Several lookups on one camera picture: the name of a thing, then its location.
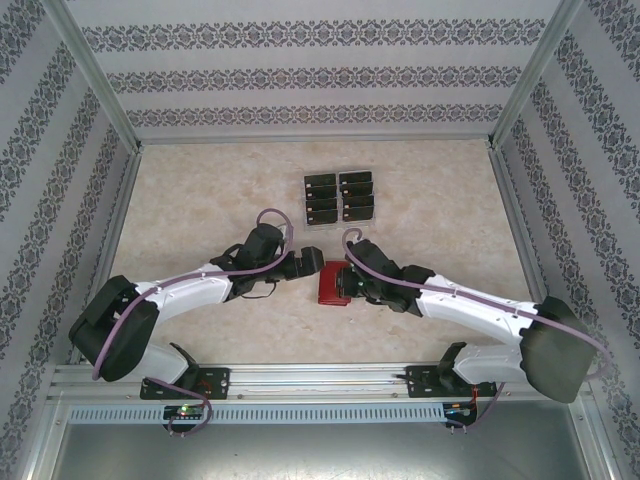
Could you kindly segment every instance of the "metal panel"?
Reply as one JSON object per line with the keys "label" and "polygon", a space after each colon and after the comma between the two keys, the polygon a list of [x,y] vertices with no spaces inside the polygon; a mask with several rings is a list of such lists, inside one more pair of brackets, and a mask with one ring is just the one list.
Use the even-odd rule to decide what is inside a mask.
{"label": "metal panel", "polygon": [[212,425],[187,440],[155,425],[67,432],[56,479],[589,478],[567,408],[552,403],[500,404],[467,435],[420,423]]}
{"label": "metal panel", "polygon": [[591,478],[622,479],[593,395],[580,395],[569,411]]}

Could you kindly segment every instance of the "patterned wallpaper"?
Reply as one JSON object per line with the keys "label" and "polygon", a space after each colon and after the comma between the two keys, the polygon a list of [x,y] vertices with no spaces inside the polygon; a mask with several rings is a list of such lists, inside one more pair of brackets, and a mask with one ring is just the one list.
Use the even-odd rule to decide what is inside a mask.
{"label": "patterned wallpaper", "polygon": [[615,364],[594,384],[623,478],[640,478],[640,16],[586,2],[503,155],[547,289]]}
{"label": "patterned wallpaper", "polygon": [[144,141],[488,134],[557,3],[68,5]]}
{"label": "patterned wallpaper", "polygon": [[39,2],[0,6],[0,479],[86,303],[129,155]]}

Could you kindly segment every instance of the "marble floor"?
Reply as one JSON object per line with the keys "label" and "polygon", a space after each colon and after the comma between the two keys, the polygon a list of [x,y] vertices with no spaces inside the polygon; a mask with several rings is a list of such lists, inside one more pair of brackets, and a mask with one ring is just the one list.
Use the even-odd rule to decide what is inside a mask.
{"label": "marble floor", "polygon": [[[325,259],[340,259],[340,230],[303,228],[302,176],[352,168],[373,169],[376,221],[365,235],[389,258],[529,298],[481,140],[146,147],[112,274],[141,281],[193,270],[243,242],[266,207],[291,217],[296,249],[316,245]],[[176,317],[154,339],[177,342],[204,363],[435,361],[452,342],[495,343],[363,300],[321,306],[317,288],[318,276],[281,282],[268,299]]]}

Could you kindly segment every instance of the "enclosure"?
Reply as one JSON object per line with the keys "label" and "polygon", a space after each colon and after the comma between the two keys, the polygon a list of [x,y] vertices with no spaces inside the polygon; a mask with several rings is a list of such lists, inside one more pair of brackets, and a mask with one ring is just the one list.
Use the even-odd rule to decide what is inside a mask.
{"label": "enclosure", "polygon": [[[4,0],[0,478],[640,477],[637,10]],[[169,438],[139,383],[91,381],[68,333],[110,277],[197,268],[267,207],[291,217],[295,248],[341,259],[341,229],[305,228],[302,179],[346,169],[373,172],[365,234],[389,258],[565,301],[609,349],[605,375],[569,406],[507,384],[482,427],[449,435],[413,416],[442,399],[390,379],[495,341],[319,305],[310,276],[154,331],[231,369],[199,437]]]}

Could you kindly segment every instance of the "damask pattern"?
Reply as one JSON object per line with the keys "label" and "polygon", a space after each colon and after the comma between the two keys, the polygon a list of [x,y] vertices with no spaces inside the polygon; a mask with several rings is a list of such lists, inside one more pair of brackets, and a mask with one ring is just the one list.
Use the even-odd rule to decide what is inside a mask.
{"label": "damask pattern", "polygon": [[640,82],[640,15],[629,0],[589,0],[589,8]]}
{"label": "damask pattern", "polygon": [[[19,390],[15,393],[16,400],[8,409],[8,421],[3,425],[1,439],[0,466],[2,466],[4,471],[0,470],[0,478],[10,478],[11,470],[18,461],[18,455],[24,441],[28,420],[31,418],[38,390],[42,385],[42,375],[45,372],[45,364],[54,346],[60,321],[64,318],[65,309],[69,300],[69,292],[73,286],[83,250],[89,238],[91,226],[109,171],[114,163],[114,154],[118,143],[118,135],[111,126],[107,131],[91,178],[87,183],[87,189],[76,215],[70,239],[67,242],[66,250],[62,254],[62,260],[60,261],[58,272],[56,273],[55,281],[51,288],[51,294],[47,299],[46,307],[42,312],[43,316],[38,324],[38,332],[29,349],[29,360],[25,363],[25,371],[20,377]],[[111,206],[107,220],[107,228],[113,217],[127,166],[128,165],[125,164],[122,175],[120,176],[116,200],[114,200]]]}
{"label": "damask pattern", "polygon": [[100,103],[93,91],[85,94],[78,109],[67,139],[56,160],[42,198],[29,224],[24,243],[20,246],[18,258],[14,260],[14,269],[9,273],[0,299],[0,360],[4,359],[4,350],[11,343],[11,331],[22,313],[36,270],[45,252],[45,247],[58,218],[67,189],[73,178],[76,166],[87,142],[93,121],[98,114]]}
{"label": "damask pattern", "polygon": [[596,255],[600,258],[600,265],[611,284],[611,292],[615,294],[618,308],[622,310],[622,319],[627,323],[629,334],[636,340],[635,347],[640,349],[640,288],[634,284],[635,278],[629,273],[627,259],[622,256],[622,249],[618,248],[618,239],[611,232],[607,214],[600,207],[587,169],[543,81],[531,92],[531,101],[558,156],[558,163],[565,173],[567,185],[576,200]]}
{"label": "damask pattern", "polygon": [[493,122],[502,105],[320,105],[129,110],[134,127],[288,123]]}
{"label": "damask pattern", "polygon": [[0,85],[22,55],[23,48],[44,18],[38,0],[14,0],[0,21]]}
{"label": "damask pattern", "polygon": [[542,19],[322,20],[85,27],[94,52],[371,45],[533,45]]}
{"label": "damask pattern", "polygon": [[507,168],[507,172],[509,173],[509,178],[511,179],[511,185],[513,186],[513,191],[516,195],[516,199],[518,200],[518,206],[520,207],[520,213],[522,214],[522,220],[524,221],[524,226],[527,229],[529,244],[533,249],[533,254],[536,257],[536,263],[538,264],[538,270],[540,271],[540,276],[542,277],[542,282],[544,283],[545,292],[541,292],[541,293],[545,295],[550,295],[551,288],[549,287],[549,281],[547,280],[547,275],[544,272],[544,265],[542,264],[542,258],[540,257],[538,246],[534,242],[535,237],[533,236],[533,230],[529,225],[529,220],[527,219],[527,212],[524,209],[522,199],[520,198],[520,191],[518,190],[518,186],[516,185],[515,179],[513,177],[513,172],[511,171],[511,165],[509,164],[509,157],[507,157],[507,153],[505,152],[504,147],[500,147],[500,153],[502,154],[502,158],[504,159],[504,165]]}
{"label": "damask pattern", "polygon": [[22,183],[26,167],[31,164],[36,147],[42,140],[53,111],[64,92],[71,74],[76,68],[73,56],[64,43],[60,43],[38,88],[29,99],[29,106],[18,120],[13,136],[7,142],[0,159],[0,222],[11,206],[11,199]]}
{"label": "damask pattern", "polygon": [[[518,160],[524,163],[547,234],[552,241],[555,257],[560,266],[572,308],[588,328],[589,334],[610,351],[610,343],[602,332],[598,313],[593,306],[589,288],[580,271],[580,265],[569,241],[564,221],[560,217],[551,188],[540,166],[540,159],[522,118],[516,121],[511,134],[520,153],[520,159]],[[508,161],[507,171],[515,187],[513,173]],[[516,196],[524,215],[525,209],[517,188]],[[598,357],[597,361],[601,364],[602,359]],[[640,425],[638,424],[638,415],[633,411],[634,406],[631,402],[631,397],[625,393],[627,386],[620,380],[620,369],[615,361],[605,375],[600,378],[600,382],[602,391],[606,395],[607,404],[613,414],[613,421],[617,425],[618,436],[624,445],[625,454],[631,459],[631,469],[640,477],[640,443],[638,442]]]}
{"label": "damask pattern", "polygon": [[555,57],[573,87],[582,111],[589,118],[593,133],[602,149],[608,154],[618,182],[631,200],[631,208],[636,210],[640,220],[640,163],[638,147],[627,135],[627,127],[616,114],[613,103],[604,92],[593,67],[570,32],[562,39]]}
{"label": "damask pattern", "polygon": [[341,67],[131,72],[107,75],[118,94],[294,88],[513,87],[520,67]]}

